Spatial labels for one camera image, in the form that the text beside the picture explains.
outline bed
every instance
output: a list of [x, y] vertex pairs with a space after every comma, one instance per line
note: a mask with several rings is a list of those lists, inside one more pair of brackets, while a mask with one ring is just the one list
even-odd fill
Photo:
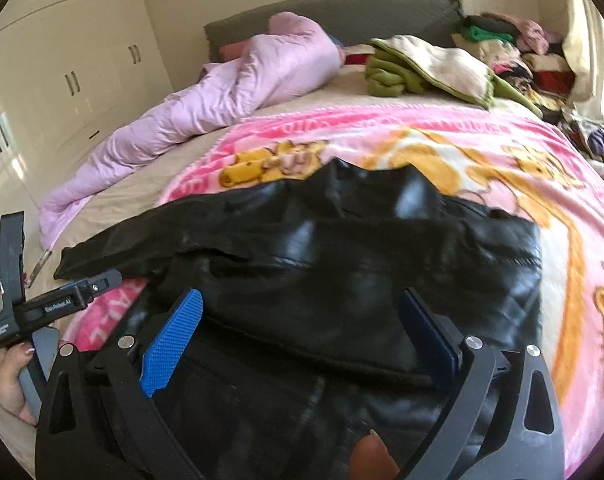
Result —
[[[220, 61], [221, 46], [263, 32], [269, 16], [282, 10], [316, 20], [344, 44], [411, 34], [448, 47], [462, 0], [281, 2], [208, 24], [211, 60]], [[318, 164], [340, 156], [371, 170], [413, 164], [445, 194], [499, 206], [540, 225], [542, 350], [562, 405], [566, 474], [575, 472], [604, 433], [603, 181], [559, 131], [522, 105], [496, 99], [485, 112], [445, 94], [375, 98], [367, 95], [363, 70], [345, 66], [322, 89], [189, 140], [97, 194], [58, 239], [29, 295], [60, 285], [52, 276], [64, 247], [188, 193], [263, 182], [263, 175], [243, 176], [238, 166], [243, 156], [264, 148], [277, 156], [274, 146], [289, 142], [311, 152]], [[385, 122], [388, 116], [400, 122]], [[339, 140], [327, 137], [320, 123], [335, 124]], [[346, 133], [366, 124], [379, 129], [374, 146]], [[332, 151], [320, 146], [324, 141]], [[294, 178], [311, 170], [304, 171]], [[597, 254], [588, 250], [595, 247]], [[91, 312], [61, 320], [60, 329], [80, 348], [99, 346], [142, 286], [128, 283], [120, 307], [116, 300], [96, 302]]]

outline human hand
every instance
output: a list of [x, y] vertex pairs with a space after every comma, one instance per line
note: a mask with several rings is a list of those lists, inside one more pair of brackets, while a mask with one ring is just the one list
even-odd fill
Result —
[[349, 480], [393, 480], [399, 471], [386, 445], [373, 430], [355, 444], [349, 461]]
[[31, 426], [35, 426], [35, 419], [26, 405], [18, 375], [33, 353], [33, 346], [27, 342], [0, 351], [0, 406]]

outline pink blanket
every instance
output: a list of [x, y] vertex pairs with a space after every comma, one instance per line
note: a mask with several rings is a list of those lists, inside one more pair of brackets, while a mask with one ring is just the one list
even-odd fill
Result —
[[169, 95], [101, 143], [76, 176], [42, 203], [42, 246], [50, 248], [95, 193], [190, 137], [319, 88], [340, 66], [340, 53], [320, 25], [292, 12], [272, 16], [269, 33], [249, 40], [240, 59], [209, 64], [202, 81]]
[[[472, 108], [340, 107], [234, 127], [159, 203], [306, 178], [334, 156], [370, 170], [413, 164], [445, 194], [539, 225], [542, 350], [562, 409], [568, 477], [604, 433], [604, 182], [549, 124]], [[99, 348], [144, 285], [125, 280], [64, 338]]]

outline pink pillow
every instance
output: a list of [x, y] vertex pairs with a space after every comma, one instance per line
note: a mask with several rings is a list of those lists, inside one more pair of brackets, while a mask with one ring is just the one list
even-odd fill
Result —
[[239, 57], [242, 57], [242, 50], [249, 42], [249, 40], [238, 41], [237, 43], [231, 43], [230, 45], [224, 45], [220, 47], [220, 56], [222, 56], [223, 61], [226, 63], [227, 61], [232, 61]]

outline wardrobe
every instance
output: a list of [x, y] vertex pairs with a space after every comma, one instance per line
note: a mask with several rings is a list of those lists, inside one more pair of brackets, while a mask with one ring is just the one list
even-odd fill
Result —
[[144, 0], [10, 0], [0, 14], [0, 215], [38, 207], [173, 91]]

